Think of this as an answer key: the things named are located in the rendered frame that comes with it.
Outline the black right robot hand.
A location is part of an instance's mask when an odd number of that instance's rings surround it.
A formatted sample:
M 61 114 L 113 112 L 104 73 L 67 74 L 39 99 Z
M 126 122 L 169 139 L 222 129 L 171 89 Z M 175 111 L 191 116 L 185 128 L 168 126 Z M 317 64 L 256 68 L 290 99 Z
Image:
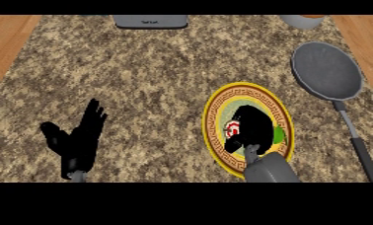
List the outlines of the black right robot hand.
M 271 148 L 274 140 L 274 126 L 269 117 L 255 107 L 240 106 L 232 115 L 238 122 L 238 131 L 225 140 L 224 150 L 232 153 L 240 147 L 258 145 L 256 154 L 262 155 Z

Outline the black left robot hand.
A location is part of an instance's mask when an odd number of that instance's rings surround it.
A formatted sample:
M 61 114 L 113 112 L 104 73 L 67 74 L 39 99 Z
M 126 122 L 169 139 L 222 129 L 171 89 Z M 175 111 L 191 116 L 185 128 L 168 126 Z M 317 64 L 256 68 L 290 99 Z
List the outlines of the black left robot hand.
M 47 138 L 48 148 L 61 157 L 61 178 L 70 180 L 75 171 L 88 173 L 92 168 L 98 137 L 107 114 L 98 101 L 91 99 L 78 126 L 66 133 L 56 124 L 42 122 L 39 129 Z

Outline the red and white cupcake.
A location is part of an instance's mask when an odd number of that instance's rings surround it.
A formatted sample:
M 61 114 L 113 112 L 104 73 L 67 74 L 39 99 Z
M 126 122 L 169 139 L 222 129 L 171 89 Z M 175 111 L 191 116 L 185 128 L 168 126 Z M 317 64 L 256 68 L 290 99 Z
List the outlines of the red and white cupcake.
M 225 123 L 225 126 L 224 126 L 224 135 L 225 135 L 225 138 L 230 138 L 237 133 L 238 133 L 238 121 L 237 120 L 230 120 Z

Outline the yellow patterned plate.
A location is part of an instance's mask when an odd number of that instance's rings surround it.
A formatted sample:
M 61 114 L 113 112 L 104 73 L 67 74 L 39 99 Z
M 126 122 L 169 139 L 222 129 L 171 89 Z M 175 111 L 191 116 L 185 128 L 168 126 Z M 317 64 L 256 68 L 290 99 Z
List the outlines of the yellow patterned plate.
M 227 153 L 224 143 L 225 123 L 232 120 L 232 115 L 240 106 L 252 106 L 269 117 L 277 136 L 266 154 L 277 152 L 291 160 L 294 150 L 294 126 L 287 109 L 275 95 L 259 85 L 247 82 L 234 82 L 224 85 L 212 94 L 203 107 L 202 135 L 209 154 L 224 170 L 243 179 L 246 167 L 243 149 Z

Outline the grey frying pan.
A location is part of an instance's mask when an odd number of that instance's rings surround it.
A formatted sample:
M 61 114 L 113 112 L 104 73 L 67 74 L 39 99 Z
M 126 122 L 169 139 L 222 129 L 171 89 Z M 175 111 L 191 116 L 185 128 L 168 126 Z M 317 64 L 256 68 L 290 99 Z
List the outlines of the grey frying pan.
M 317 98 L 330 101 L 340 114 L 350 134 L 349 141 L 358 162 L 368 182 L 373 183 L 373 160 L 343 103 L 353 99 L 361 91 L 361 69 L 350 56 L 336 46 L 321 41 L 303 42 L 296 47 L 290 67 L 300 87 Z

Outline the grey flat appliance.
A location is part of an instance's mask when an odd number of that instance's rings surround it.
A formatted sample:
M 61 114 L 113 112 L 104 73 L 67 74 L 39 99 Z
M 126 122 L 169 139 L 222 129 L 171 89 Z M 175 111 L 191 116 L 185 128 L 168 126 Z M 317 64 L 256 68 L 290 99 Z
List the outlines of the grey flat appliance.
M 120 29 L 182 29 L 187 26 L 187 15 L 113 15 L 115 26 Z

